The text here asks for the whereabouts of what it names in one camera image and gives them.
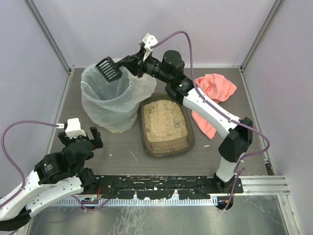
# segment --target gray panel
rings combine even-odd
[[[54,52],[58,56],[59,60],[63,64],[64,69],[67,72],[70,72],[69,68],[72,68],[72,63],[68,64],[66,62],[66,59],[62,55],[62,52],[61,52],[60,48],[58,47],[58,45],[55,42],[53,36],[51,35],[50,30],[48,29],[47,25],[45,24],[45,21],[43,20],[40,12],[38,11],[37,7],[35,6],[35,4],[33,2],[33,0],[24,0],[24,1],[27,4],[27,6],[28,6],[29,10],[31,11],[31,13],[33,14],[34,18],[36,19],[36,22],[38,23],[39,27],[42,29],[42,32],[46,36],[46,38],[47,38],[48,42],[50,43],[52,49],[54,50]]]
[[[62,52],[76,68],[139,49],[147,33],[160,41],[183,29],[190,34],[194,64],[241,66],[274,0],[33,0]],[[186,38],[179,35],[154,50],[161,59],[177,50],[189,63]]]
[[[76,69],[67,95],[67,100],[60,121],[78,117],[83,128],[94,126],[85,113],[81,103],[80,80],[83,69]],[[239,117],[252,118],[244,85],[238,69],[196,69],[195,76],[200,77],[206,73],[220,73],[231,80],[237,91],[221,106],[238,115]],[[158,82],[156,91],[164,92],[165,84]],[[154,158],[146,155],[141,145],[138,121],[134,126],[121,134],[113,134],[104,128],[98,127],[101,132],[104,147],[94,152],[94,157],[88,160],[86,167],[92,168],[97,174],[163,174],[163,175],[213,175],[220,163],[218,147],[222,143],[219,134],[209,140],[193,123],[196,137],[195,147],[179,156]],[[57,139],[52,151],[60,151],[63,148]],[[259,150],[259,138],[254,136],[254,142],[249,151]],[[244,175],[267,175],[262,155],[245,159],[242,166],[246,167]]]
[[[0,132],[20,120],[53,122],[67,72],[24,1],[0,1]],[[51,127],[21,124],[7,133],[8,153],[28,175],[44,156]],[[21,177],[0,151],[0,197]]]
[[[214,206],[50,207],[32,219],[28,235],[287,235],[277,196],[235,198],[224,213]]]
[[[313,232],[313,1],[285,1],[253,55],[247,80],[269,155],[284,175],[304,234]]]

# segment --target black mounting plate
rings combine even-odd
[[[138,199],[171,198],[175,190],[179,199],[208,199],[210,194],[230,193],[231,187],[218,191],[214,187],[213,176],[137,176],[137,175],[96,175],[101,186],[102,198]],[[235,193],[243,193],[241,180],[238,179]]]

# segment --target sand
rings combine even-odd
[[[180,107],[170,100],[158,100],[144,107],[147,138],[150,142],[171,141],[188,134]]]

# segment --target white wall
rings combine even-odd
[[[276,173],[313,231],[313,1],[287,0],[246,70]]]
[[[0,132],[18,120],[52,122],[67,72],[24,1],[0,1],[0,32]],[[50,130],[21,124],[7,133],[6,149],[25,174],[43,157]],[[0,197],[20,183],[0,151]]]
[[[150,32],[159,40],[177,30],[192,39],[197,67],[241,65],[274,0],[34,0],[61,50],[75,67],[138,51]],[[154,55],[188,44],[177,36]]]

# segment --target white bracket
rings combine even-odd
[[[65,133],[70,139],[77,138],[78,136],[86,136],[85,131],[81,129],[78,118],[67,120],[67,128]]]
[[[141,43],[145,44],[144,48],[146,49],[146,53],[143,56],[143,61],[145,61],[153,50],[151,49],[151,46],[155,46],[157,44],[157,39],[155,38],[155,36],[150,35],[150,33],[147,33],[141,40]]]

